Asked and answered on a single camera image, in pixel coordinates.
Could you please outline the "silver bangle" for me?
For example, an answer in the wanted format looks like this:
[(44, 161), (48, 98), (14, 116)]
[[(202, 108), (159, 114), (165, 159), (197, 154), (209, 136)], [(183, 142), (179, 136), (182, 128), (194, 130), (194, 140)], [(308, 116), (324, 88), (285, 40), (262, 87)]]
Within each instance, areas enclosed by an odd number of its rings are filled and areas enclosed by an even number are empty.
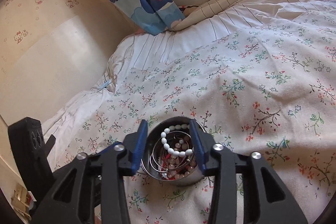
[(169, 134), (161, 133), (154, 145), (151, 156), (151, 167), (161, 175), (175, 171), (178, 174), (188, 172), (194, 160), (194, 149), (189, 134), (181, 131)]

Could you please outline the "round silver metal tin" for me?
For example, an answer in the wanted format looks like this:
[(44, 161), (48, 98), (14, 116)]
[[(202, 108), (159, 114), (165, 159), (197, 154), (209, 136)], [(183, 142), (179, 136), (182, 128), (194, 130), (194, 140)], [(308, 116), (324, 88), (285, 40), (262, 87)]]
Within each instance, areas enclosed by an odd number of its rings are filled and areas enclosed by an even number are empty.
[(177, 186), (204, 178), (196, 163), (190, 122), (191, 118), (173, 117), (151, 129), (141, 162), (142, 170), (151, 178)]

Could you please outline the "blue face mask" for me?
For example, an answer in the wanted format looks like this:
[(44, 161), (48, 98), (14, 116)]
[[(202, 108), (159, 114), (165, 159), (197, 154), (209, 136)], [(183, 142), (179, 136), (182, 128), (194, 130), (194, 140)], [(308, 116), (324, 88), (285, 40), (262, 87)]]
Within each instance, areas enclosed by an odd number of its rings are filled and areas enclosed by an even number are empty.
[(103, 83), (101, 86), (98, 87), (98, 90), (102, 90), (102, 89), (106, 88), (107, 86), (109, 86), (111, 84), (111, 82), (112, 81), (109, 80), (109, 81)]

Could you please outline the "floral bed sheet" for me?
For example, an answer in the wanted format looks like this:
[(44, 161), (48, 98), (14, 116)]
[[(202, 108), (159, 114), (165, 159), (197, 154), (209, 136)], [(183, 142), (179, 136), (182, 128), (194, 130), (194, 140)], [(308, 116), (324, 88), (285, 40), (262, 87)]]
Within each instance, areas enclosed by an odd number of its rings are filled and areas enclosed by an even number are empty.
[(125, 39), (110, 87), (60, 111), (53, 169), (97, 153), (140, 121), (196, 119), (232, 152), (259, 151), (313, 223), (335, 193), (335, 9), (199, 40), (163, 57), (159, 37)]

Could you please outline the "white striped duvet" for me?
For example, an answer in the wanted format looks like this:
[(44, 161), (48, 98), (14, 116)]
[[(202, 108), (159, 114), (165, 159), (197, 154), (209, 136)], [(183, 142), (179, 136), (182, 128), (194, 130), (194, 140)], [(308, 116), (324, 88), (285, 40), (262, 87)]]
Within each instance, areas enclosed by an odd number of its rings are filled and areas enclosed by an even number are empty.
[(238, 30), (270, 24), (280, 18), (291, 20), (307, 10), (334, 7), (335, 0), (249, 0), (181, 31), (166, 31), (157, 36), (129, 35), (118, 45), (107, 62), (105, 73), (91, 91), (97, 91), (111, 80), (108, 90), (113, 93), (132, 68), (147, 70), (160, 63), (168, 64)]

